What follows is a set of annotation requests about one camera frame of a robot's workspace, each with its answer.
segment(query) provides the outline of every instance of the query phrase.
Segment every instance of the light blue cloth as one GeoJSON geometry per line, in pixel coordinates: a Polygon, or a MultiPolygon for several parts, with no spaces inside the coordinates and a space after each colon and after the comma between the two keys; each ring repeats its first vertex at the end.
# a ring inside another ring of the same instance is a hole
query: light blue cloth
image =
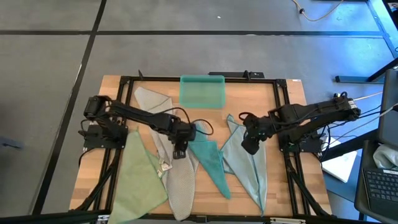
{"type": "Polygon", "coordinates": [[[225,172],[233,172],[239,179],[246,192],[261,209],[264,215],[267,197],[266,148],[260,141],[260,150],[250,155],[241,146],[246,128],[234,122],[228,115],[227,122],[231,136],[221,148],[224,152],[225,172]]]}
{"type": "MultiPolygon", "coordinates": [[[[197,129],[204,132],[202,124],[196,124],[197,129]]],[[[223,169],[223,153],[218,150],[217,142],[207,141],[207,137],[197,132],[194,141],[188,143],[189,148],[196,155],[199,162],[205,168],[218,190],[227,199],[231,198],[228,184],[226,182],[224,169],[223,169]]]]}

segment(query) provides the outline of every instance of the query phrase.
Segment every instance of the cloth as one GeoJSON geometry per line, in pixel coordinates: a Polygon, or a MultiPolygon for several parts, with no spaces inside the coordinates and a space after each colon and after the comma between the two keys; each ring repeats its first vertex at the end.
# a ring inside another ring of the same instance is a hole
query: cloth
{"type": "Polygon", "coordinates": [[[137,131],[129,133],[109,223],[135,220],[167,200],[167,193],[137,131]]]}
{"type": "MultiPolygon", "coordinates": [[[[158,113],[173,107],[171,97],[142,87],[137,88],[134,96],[141,109],[151,113],[158,113]]],[[[195,194],[195,174],[199,161],[190,149],[186,151],[186,158],[173,159],[174,147],[167,136],[152,130],[151,135],[160,158],[172,167],[163,175],[162,182],[169,195],[169,204],[174,218],[178,221],[184,220],[191,214],[195,194]]]]}
{"type": "Polygon", "coordinates": [[[398,170],[398,151],[386,144],[379,146],[373,154],[374,163],[379,169],[398,170]]]}
{"type": "MultiPolygon", "coordinates": [[[[196,123],[197,130],[204,132],[203,123],[196,123]]],[[[231,198],[223,169],[223,153],[218,150],[217,142],[207,141],[203,133],[196,133],[195,140],[188,143],[199,162],[227,199],[231,198]]]]}
{"type": "Polygon", "coordinates": [[[246,192],[264,215],[267,197],[265,144],[260,141],[260,150],[255,155],[250,155],[241,146],[246,128],[235,123],[231,115],[228,115],[227,123],[231,136],[221,149],[224,152],[224,168],[227,167],[235,173],[246,192]]]}

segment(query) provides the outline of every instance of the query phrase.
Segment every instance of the green cloth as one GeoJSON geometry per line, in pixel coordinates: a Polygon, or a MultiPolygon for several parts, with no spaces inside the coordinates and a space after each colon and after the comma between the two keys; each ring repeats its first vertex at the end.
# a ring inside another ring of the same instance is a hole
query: green cloth
{"type": "Polygon", "coordinates": [[[145,150],[139,133],[129,133],[109,224],[135,220],[167,200],[166,190],[151,161],[155,160],[145,150]]]}

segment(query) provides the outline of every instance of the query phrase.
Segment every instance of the concrete floor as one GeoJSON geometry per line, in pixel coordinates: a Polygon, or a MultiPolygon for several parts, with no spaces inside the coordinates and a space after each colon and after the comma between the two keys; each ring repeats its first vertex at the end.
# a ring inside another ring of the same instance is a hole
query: concrete floor
{"type": "MultiPolygon", "coordinates": [[[[3,0],[0,30],[91,30],[100,2],[3,0]]],[[[300,3],[312,17],[324,14],[336,4],[312,0],[300,3]]],[[[395,43],[398,35],[380,3],[373,0],[371,4],[395,43]]],[[[106,4],[99,30],[379,31],[379,28],[363,2],[345,2],[330,17],[308,22],[288,0],[113,0],[106,4]]],[[[21,151],[7,147],[0,150],[3,180],[0,217],[30,212],[87,42],[87,35],[0,35],[0,136],[25,144],[21,151]]],[[[86,100],[97,94],[103,75],[137,75],[138,69],[148,76],[262,71],[267,78],[301,79],[307,103],[314,103],[327,100],[336,92],[347,91],[349,96],[357,98],[381,91],[382,85],[337,84],[333,77],[368,76],[392,59],[381,36],[97,36],[43,212],[68,209],[83,144],[77,131],[86,100]]],[[[380,102],[381,97],[375,96],[359,101],[358,105],[366,111],[380,102]]],[[[364,122],[365,119],[348,123],[334,129],[332,135],[343,134],[364,122]]],[[[375,127],[377,123],[372,123],[353,134],[360,135],[375,127]]],[[[335,215],[358,217],[351,202],[334,194],[330,194],[330,201],[335,215]]]]}

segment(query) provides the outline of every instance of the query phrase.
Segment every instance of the wooden table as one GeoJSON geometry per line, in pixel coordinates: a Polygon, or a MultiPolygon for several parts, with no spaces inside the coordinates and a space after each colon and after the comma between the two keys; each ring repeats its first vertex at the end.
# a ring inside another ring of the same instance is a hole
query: wooden table
{"type": "MultiPolygon", "coordinates": [[[[108,95],[112,99],[116,99],[119,80],[120,76],[104,76],[99,94],[108,95]]],[[[174,106],[180,106],[178,103],[179,82],[154,81],[134,82],[133,97],[130,103],[131,106],[139,108],[139,105],[134,98],[134,92],[139,86],[148,90],[156,91],[157,93],[168,95],[172,98],[174,106]]],[[[287,86],[290,102],[305,105],[306,102],[301,81],[287,80],[287,86]]],[[[263,83],[226,83],[226,105],[222,110],[187,109],[187,113],[191,120],[203,118],[207,119],[213,125],[215,133],[210,136],[209,139],[217,141],[218,147],[221,148],[230,135],[226,122],[227,115],[232,114],[235,119],[238,120],[238,114],[240,112],[250,111],[258,116],[263,116],[267,111],[274,108],[275,99],[272,85],[263,83]]],[[[177,113],[177,116],[185,119],[185,116],[181,111],[177,113]]],[[[149,127],[133,121],[127,122],[127,125],[130,130],[139,126],[139,132],[144,141],[145,147],[155,154],[156,147],[152,140],[152,136],[149,133],[149,127]]],[[[100,176],[103,155],[103,149],[94,149],[82,159],[75,189],[70,202],[71,209],[79,206],[96,185],[98,177],[100,176]]],[[[319,161],[312,154],[307,153],[301,154],[301,158],[306,186],[322,208],[328,213],[331,213],[319,161]]],[[[266,141],[266,163],[268,191],[265,216],[291,216],[292,209],[290,205],[285,165],[282,153],[279,151],[279,144],[276,135],[266,141]]],[[[246,193],[245,189],[239,183],[239,180],[234,175],[230,174],[226,174],[226,179],[231,191],[230,200],[225,199],[220,194],[204,168],[199,165],[196,174],[195,199],[193,202],[192,214],[261,215],[259,207],[246,193]]],[[[101,208],[104,207],[106,192],[107,190],[104,191],[104,196],[102,197],[101,208]]],[[[295,192],[297,195],[298,210],[300,213],[303,213],[300,191],[297,186],[295,192]]],[[[169,207],[169,203],[165,202],[151,211],[151,213],[171,214],[172,211],[169,207]]]]}

